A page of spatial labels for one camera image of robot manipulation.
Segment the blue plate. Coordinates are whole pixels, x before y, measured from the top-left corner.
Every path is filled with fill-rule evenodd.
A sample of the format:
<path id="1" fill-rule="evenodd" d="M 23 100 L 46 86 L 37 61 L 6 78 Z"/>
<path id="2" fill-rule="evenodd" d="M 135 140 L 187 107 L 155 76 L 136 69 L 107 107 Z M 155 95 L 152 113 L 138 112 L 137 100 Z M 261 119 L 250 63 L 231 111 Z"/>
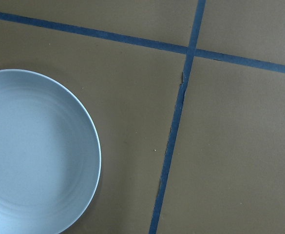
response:
<path id="1" fill-rule="evenodd" d="M 36 72 L 0 70 L 0 234 L 59 234 L 91 203 L 101 150 L 82 103 Z"/>

